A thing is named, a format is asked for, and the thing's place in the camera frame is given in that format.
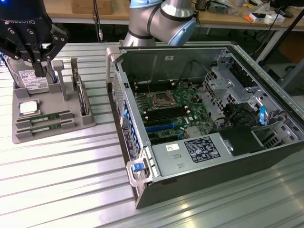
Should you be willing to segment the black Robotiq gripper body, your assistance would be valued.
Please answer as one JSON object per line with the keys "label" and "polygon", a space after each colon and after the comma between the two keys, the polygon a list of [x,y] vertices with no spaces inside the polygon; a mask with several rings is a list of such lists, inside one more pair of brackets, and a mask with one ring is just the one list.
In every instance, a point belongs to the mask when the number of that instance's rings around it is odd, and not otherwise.
{"label": "black Robotiq gripper body", "polygon": [[42,0],[0,2],[0,50],[14,51],[18,42],[42,45],[51,38],[52,20]]}

